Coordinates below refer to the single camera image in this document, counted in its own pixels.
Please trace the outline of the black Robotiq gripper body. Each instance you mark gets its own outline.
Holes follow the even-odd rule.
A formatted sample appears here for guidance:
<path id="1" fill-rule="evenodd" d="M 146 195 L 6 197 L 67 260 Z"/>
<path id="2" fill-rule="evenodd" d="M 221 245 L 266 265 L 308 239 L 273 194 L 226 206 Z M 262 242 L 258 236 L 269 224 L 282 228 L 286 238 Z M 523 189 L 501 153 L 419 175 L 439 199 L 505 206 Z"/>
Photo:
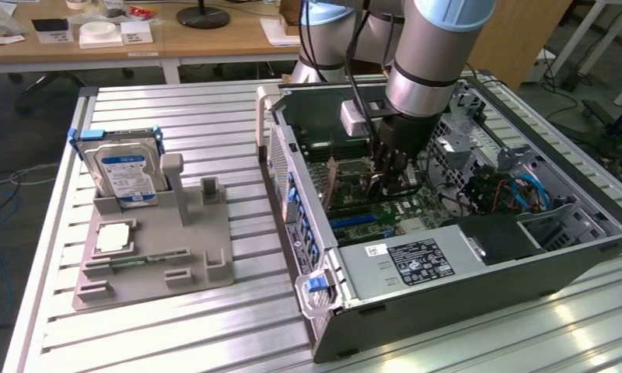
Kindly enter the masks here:
<path id="1" fill-rule="evenodd" d="M 395 114 L 383 118 L 371 155 L 377 171 L 400 171 L 407 167 L 408 161 L 416 160 L 419 153 L 425 149 L 439 120 L 439 113 L 429 117 Z"/>

